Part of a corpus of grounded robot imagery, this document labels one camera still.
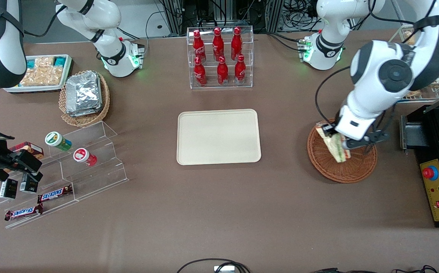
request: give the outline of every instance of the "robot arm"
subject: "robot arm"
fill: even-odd
[[[415,45],[372,41],[351,62],[354,90],[334,124],[348,138],[348,149],[380,141],[367,134],[375,119],[408,92],[426,87],[439,76],[439,0],[408,2],[417,14],[415,29],[421,29]]]
[[[17,85],[26,73],[20,0],[0,0],[0,88]]]
[[[385,0],[372,0],[372,12],[378,13]],[[339,60],[341,48],[351,30],[348,19],[362,18],[370,13],[366,0],[319,0],[316,7],[318,16],[324,21],[322,32],[314,33],[303,40],[310,44],[305,48],[301,61],[315,69],[331,69]]]
[[[125,77],[140,68],[143,48],[122,41],[112,29],[121,22],[117,5],[109,0],[60,0],[66,6],[58,14],[63,25],[93,42],[102,56],[105,68],[116,77]],[[58,12],[63,5],[57,5]]]

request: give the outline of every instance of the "acrylic display stand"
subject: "acrylic display stand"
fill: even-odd
[[[15,199],[0,198],[0,213],[6,228],[17,228],[128,181],[124,163],[117,158],[113,142],[110,140],[115,135],[117,133],[103,121],[63,135],[72,142],[72,148],[62,152],[55,147],[49,147],[50,157],[42,160],[43,165],[39,169],[43,178],[39,182],[38,193],[21,192],[18,187]],[[89,167],[73,159],[72,154],[79,147],[84,147],[96,155],[98,162],[95,166]],[[19,181],[20,185],[22,173],[12,172],[9,178]],[[45,194],[70,184],[73,186],[73,193],[44,202],[43,214],[4,221],[8,210],[36,206],[38,194]]]
[[[204,88],[251,88],[253,86],[253,27],[252,26],[239,26],[241,28],[241,39],[243,41],[241,53],[245,55],[245,83],[243,85],[235,84],[235,64],[237,61],[231,59],[231,40],[233,39],[233,28],[224,27],[221,31],[221,36],[224,41],[224,56],[226,59],[226,65],[228,66],[228,84],[221,86],[218,84],[218,62],[213,54],[213,38],[215,27],[202,27],[202,28],[188,28],[188,34],[186,36],[188,42],[188,64],[190,70],[190,86],[191,89],[204,89]],[[202,87],[194,76],[194,48],[192,47],[194,36],[194,30],[200,30],[201,38],[204,42],[206,50],[206,63],[202,64],[206,70],[206,86]]]

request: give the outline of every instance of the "yellow control panel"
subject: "yellow control panel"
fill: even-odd
[[[430,209],[432,210],[433,220],[439,221],[439,162],[434,159],[420,164],[423,182],[429,197]]]

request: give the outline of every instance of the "aluminum foil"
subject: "aluminum foil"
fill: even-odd
[[[102,110],[100,76],[86,71],[66,81],[66,113],[72,117],[95,114]]]

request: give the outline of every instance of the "bottle cap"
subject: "bottle cap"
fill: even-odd
[[[63,141],[63,136],[58,132],[51,132],[48,135],[46,135],[46,138],[44,139],[47,145],[50,145],[51,147],[55,147],[60,145],[60,143]]]
[[[85,162],[90,157],[90,152],[88,150],[83,149],[82,147],[78,150],[74,151],[73,158],[76,160],[76,162]]]

